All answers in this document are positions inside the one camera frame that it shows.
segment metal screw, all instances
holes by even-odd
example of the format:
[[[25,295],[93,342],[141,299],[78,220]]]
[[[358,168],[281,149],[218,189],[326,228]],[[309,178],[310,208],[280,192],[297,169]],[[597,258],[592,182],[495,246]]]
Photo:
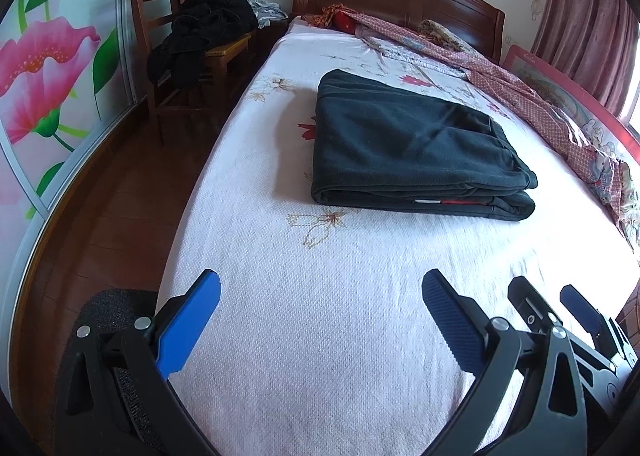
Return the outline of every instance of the metal screw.
[[[496,317],[495,319],[492,319],[491,324],[494,325],[495,329],[500,331],[507,331],[509,329],[509,323],[502,317]]]
[[[91,328],[89,326],[81,326],[76,331],[76,336],[79,339],[84,339],[89,333],[91,333]]]
[[[151,319],[149,317],[138,317],[133,325],[136,330],[146,330],[151,325]]]
[[[564,339],[566,337],[566,331],[564,331],[562,328],[559,328],[558,326],[554,326],[553,328],[551,328],[551,333],[553,333],[553,335],[555,337],[558,337],[559,339]]]

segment black jacket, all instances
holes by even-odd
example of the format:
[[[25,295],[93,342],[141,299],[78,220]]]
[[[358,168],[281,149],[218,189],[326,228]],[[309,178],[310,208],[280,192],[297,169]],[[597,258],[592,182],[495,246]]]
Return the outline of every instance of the black jacket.
[[[185,0],[171,34],[149,54],[146,74],[155,84],[171,70],[176,87],[194,87],[207,50],[233,42],[257,27],[247,0]]]

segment pink flower painting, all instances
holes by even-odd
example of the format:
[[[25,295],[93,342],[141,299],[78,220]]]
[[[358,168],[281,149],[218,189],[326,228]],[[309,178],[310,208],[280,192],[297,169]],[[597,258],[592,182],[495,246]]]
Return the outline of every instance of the pink flower painting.
[[[33,22],[0,49],[0,119],[12,144],[30,132],[56,136],[60,105],[95,55],[92,26],[75,29],[58,17]]]

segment red cushion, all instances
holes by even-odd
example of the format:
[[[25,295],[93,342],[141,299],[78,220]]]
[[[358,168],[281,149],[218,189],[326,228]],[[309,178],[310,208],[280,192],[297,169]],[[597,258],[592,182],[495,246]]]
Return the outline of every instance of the red cushion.
[[[356,35],[357,22],[349,17],[346,13],[341,11],[336,12],[331,22],[334,28],[338,31],[348,33],[350,35]]]

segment window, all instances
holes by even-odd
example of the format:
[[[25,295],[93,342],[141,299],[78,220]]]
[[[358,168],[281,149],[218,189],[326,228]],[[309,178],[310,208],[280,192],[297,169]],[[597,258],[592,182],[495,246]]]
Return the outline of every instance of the window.
[[[621,120],[628,121],[629,125],[640,132],[640,103],[638,98],[640,94],[640,42],[636,48],[636,63],[634,65],[634,73],[629,84],[629,92],[626,94],[626,101],[621,113]]]

